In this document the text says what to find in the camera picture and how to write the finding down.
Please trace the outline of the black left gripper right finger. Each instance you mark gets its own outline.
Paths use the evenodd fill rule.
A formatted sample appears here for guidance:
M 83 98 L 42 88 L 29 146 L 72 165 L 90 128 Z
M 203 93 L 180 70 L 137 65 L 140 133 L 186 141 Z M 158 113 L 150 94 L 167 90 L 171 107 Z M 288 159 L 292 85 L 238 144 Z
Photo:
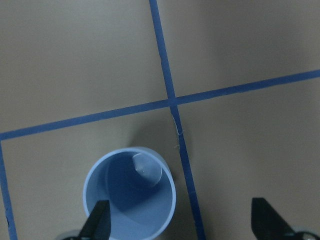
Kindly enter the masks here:
M 295 231 L 262 197 L 251 201 L 251 230 L 257 240 L 291 240 Z

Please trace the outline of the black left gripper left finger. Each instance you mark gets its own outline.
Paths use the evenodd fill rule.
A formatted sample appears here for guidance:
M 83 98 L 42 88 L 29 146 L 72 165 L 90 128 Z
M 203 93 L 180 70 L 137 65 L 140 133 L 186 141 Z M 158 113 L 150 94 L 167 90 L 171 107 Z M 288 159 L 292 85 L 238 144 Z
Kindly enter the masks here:
M 108 200 L 99 200 L 77 236 L 78 240 L 108 240 L 111 235 L 111 210 Z

